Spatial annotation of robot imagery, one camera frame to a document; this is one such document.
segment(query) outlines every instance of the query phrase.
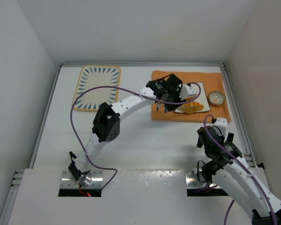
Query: blue patterned plate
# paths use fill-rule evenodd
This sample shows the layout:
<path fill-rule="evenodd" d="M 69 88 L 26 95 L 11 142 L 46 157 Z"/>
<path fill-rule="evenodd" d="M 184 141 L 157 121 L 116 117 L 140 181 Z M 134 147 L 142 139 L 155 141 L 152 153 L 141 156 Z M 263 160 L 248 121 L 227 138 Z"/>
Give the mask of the blue patterned plate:
<path fill-rule="evenodd" d="M 82 68 L 77 83 L 74 100 L 84 91 L 97 86 L 119 86 L 121 69 L 117 66 L 88 65 Z M 97 111 L 100 104 L 115 103 L 118 98 L 117 89 L 96 89 L 86 93 L 76 103 L 74 109 L 79 111 Z"/>

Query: black bracket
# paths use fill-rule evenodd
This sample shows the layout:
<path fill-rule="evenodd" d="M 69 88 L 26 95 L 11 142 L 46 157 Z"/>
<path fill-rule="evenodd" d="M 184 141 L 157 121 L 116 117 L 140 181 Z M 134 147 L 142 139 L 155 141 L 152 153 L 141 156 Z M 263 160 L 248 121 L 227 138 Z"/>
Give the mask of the black bracket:
<path fill-rule="evenodd" d="M 72 176 L 74 177 L 75 181 L 77 181 L 81 176 L 81 171 L 77 169 L 74 162 L 74 159 L 76 159 L 77 156 L 73 152 L 69 152 L 69 153 L 71 157 L 71 164 L 69 165 L 68 169 L 72 174 Z"/>
<path fill-rule="evenodd" d="M 273 220 L 271 216 L 260 217 L 256 210 L 253 210 L 252 225 L 272 225 Z M 281 209 L 275 213 L 278 225 L 281 225 Z"/>
<path fill-rule="evenodd" d="M 149 81 L 146 87 L 152 89 L 156 99 L 166 102 L 181 102 L 181 105 L 183 105 L 185 100 L 181 100 L 180 98 L 180 91 L 183 85 L 182 81 L 174 74 L 170 74 L 166 77 Z M 164 106 L 170 112 L 176 110 L 180 105 L 164 104 Z"/>
<path fill-rule="evenodd" d="M 232 142 L 234 136 L 233 133 L 229 133 L 227 140 L 224 142 L 224 136 L 218 135 L 213 127 L 207 126 L 207 130 L 216 142 L 227 149 L 233 156 L 243 156 L 241 151 Z M 216 172 L 222 169 L 226 164 L 232 164 L 232 158 L 209 138 L 204 127 L 201 127 L 197 132 L 199 135 L 197 147 L 201 148 L 204 145 L 205 155 L 212 159 L 210 162 L 202 166 L 202 176 L 207 183 L 212 183 L 212 175 L 215 175 Z"/>
<path fill-rule="evenodd" d="M 111 142 L 120 133 L 120 115 L 111 107 L 106 102 L 102 103 L 93 121 L 92 130 L 99 137 L 99 142 Z"/>

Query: cable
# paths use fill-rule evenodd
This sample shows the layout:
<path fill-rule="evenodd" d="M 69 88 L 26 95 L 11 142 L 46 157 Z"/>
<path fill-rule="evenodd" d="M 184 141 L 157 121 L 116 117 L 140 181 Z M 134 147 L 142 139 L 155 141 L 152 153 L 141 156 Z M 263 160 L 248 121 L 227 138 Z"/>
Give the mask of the cable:
<path fill-rule="evenodd" d="M 165 101 L 162 101 L 162 100 L 159 100 L 159 99 L 154 99 L 152 97 L 149 97 L 149 96 L 145 96 L 145 95 L 141 95 L 143 98 L 146 98 L 146 99 L 150 99 L 150 100 L 153 100 L 155 102 L 160 102 L 160 103 L 164 103 L 164 104 L 169 104 L 169 105 L 183 105 L 183 104 L 187 104 L 187 103 L 190 103 L 190 102 L 193 102 L 194 100 L 196 100 L 199 95 L 201 94 L 201 87 L 200 85 L 198 85 L 197 83 L 190 83 L 190 84 L 196 84 L 198 87 L 199 87 L 199 93 L 197 94 L 197 96 L 195 98 L 193 98 L 192 100 L 190 101 L 186 101 L 186 102 L 182 102 L 182 103 L 178 103 L 178 102 L 165 102 Z M 95 168 L 97 169 L 100 169 L 100 170 L 113 170 L 115 173 L 114 175 L 106 182 L 106 184 L 101 188 L 101 191 L 111 182 L 111 180 L 117 175 L 118 173 L 118 170 L 116 168 L 107 168 L 107 167 L 101 167 L 101 166 L 97 166 L 95 165 L 91 159 L 89 158 L 88 156 L 88 153 L 82 143 L 82 140 L 81 138 L 79 137 L 77 131 L 76 131 L 76 128 L 74 126 L 74 123 L 73 123 L 73 110 L 74 110 L 74 106 L 76 105 L 77 101 L 83 96 L 85 95 L 86 93 L 92 91 L 92 90 L 96 90 L 96 89 L 100 89 L 100 88 L 112 88 L 112 89 L 118 89 L 118 90 L 123 90 L 123 91 L 126 91 L 126 92 L 129 92 L 131 94 L 134 94 L 134 95 L 137 95 L 139 96 L 140 94 L 137 93 L 137 92 L 134 92 L 134 91 L 131 91 L 131 90 L 128 90 L 128 89 L 125 89 L 125 88 L 120 88 L 120 87 L 113 87 L 113 86 L 98 86 L 98 87 L 94 87 L 94 88 L 91 88 L 91 89 L 88 89 L 86 90 L 85 92 L 81 93 L 77 98 L 76 100 L 73 102 L 72 104 L 72 107 L 71 107 L 71 112 L 70 112 L 70 122 L 71 122 L 71 126 L 72 126 L 72 129 L 77 137 L 77 140 L 79 141 L 81 147 L 82 147 L 82 150 L 84 151 L 85 153 L 85 156 L 86 156 L 86 159 L 88 160 L 88 162 Z"/>
<path fill-rule="evenodd" d="M 81 185 L 79 185 L 79 193 L 86 197 L 85 193 L 81 190 Z"/>
<path fill-rule="evenodd" d="M 230 212 L 230 209 L 231 209 L 233 203 L 234 203 L 234 199 L 232 200 L 232 202 L 230 203 L 230 205 L 229 205 L 229 207 L 227 209 L 227 212 L 226 212 L 226 215 L 225 215 L 225 219 L 224 219 L 224 225 L 226 225 L 226 223 L 227 223 L 228 214 Z"/>
<path fill-rule="evenodd" d="M 210 138 L 211 141 L 213 141 L 221 150 L 223 150 L 224 152 L 226 152 L 232 159 L 234 159 L 245 171 L 247 174 L 251 174 L 251 172 L 235 157 L 233 156 L 227 149 L 225 149 L 224 147 L 222 147 L 210 134 L 210 132 L 208 131 L 207 129 L 207 126 L 206 126 L 206 121 L 207 121 L 207 118 L 211 116 L 213 119 L 214 119 L 214 116 L 209 114 L 207 115 L 205 118 L 204 118 L 204 129 L 205 129 L 205 132 L 206 134 L 208 135 L 208 137 Z M 267 198 L 267 195 L 266 193 L 264 192 L 262 186 L 259 184 L 259 182 L 257 181 L 257 179 L 254 177 L 254 176 L 251 176 L 251 178 L 253 179 L 254 183 L 256 184 L 256 186 L 260 189 L 262 195 L 265 197 L 266 199 L 266 203 L 268 204 L 268 207 L 270 208 L 270 211 L 271 211 L 271 216 L 272 216 L 272 220 L 273 220 L 273 224 L 274 225 L 277 225 L 277 218 L 275 216 L 275 212 L 273 210 L 273 207 L 269 201 L 269 199 Z"/>
<path fill-rule="evenodd" d="M 199 160 L 198 163 L 197 163 L 197 178 L 198 178 L 198 182 L 200 183 L 204 183 L 205 180 L 203 182 L 200 181 L 200 178 L 199 178 L 199 165 L 200 165 L 200 162 L 203 163 L 203 165 L 205 165 L 204 161 L 203 160 Z"/>

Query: white plate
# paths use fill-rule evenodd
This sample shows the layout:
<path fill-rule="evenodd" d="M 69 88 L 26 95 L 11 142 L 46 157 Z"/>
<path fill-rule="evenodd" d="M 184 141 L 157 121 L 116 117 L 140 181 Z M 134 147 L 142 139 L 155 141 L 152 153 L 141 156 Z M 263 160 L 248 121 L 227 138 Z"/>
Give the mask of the white plate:
<path fill-rule="evenodd" d="M 117 66 L 88 65 L 82 68 L 77 83 L 74 100 L 84 91 L 97 86 L 118 87 L 121 69 Z M 100 104 L 115 103 L 118 97 L 117 89 L 102 88 L 86 93 L 75 104 L 74 109 L 79 111 L 97 111 Z"/>
<path fill-rule="evenodd" d="M 205 93 L 204 84 L 203 84 L 203 82 L 200 82 L 200 83 L 197 83 L 197 84 L 200 85 L 200 87 L 201 87 L 201 94 L 195 100 L 195 102 L 198 102 L 201 105 L 204 105 L 204 108 L 202 110 L 200 110 L 200 111 L 195 112 L 195 113 L 200 113 L 200 112 L 202 113 L 202 112 L 210 111 L 210 106 L 209 106 L 208 99 L 207 99 L 207 96 L 206 96 L 206 93 Z M 193 88 L 195 88 L 197 93 L 199 92 L 199 88 L 198 88 L 197 85 L 192 84 L 191 86 Z M 185 113 L 185 112 L 180 111 L 179 109 L 176 109 L 175 112 L 176 113 Z"/>

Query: yellow food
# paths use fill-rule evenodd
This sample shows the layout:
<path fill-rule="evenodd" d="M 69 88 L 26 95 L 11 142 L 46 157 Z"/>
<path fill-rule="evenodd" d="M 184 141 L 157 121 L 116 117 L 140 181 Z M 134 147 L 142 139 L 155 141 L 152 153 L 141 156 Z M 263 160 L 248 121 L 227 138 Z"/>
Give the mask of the yellow food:
<path fill-rule="evenodd" d="M 195 113 L 197 111 L 204 109 L 204 105 L 201 105 L 198 102 L 190 102 L 190 103 L 186 103 L 186 104 L 182 105 L 178 109 L 184 113 L 192 114 L 192 113 Z"/>

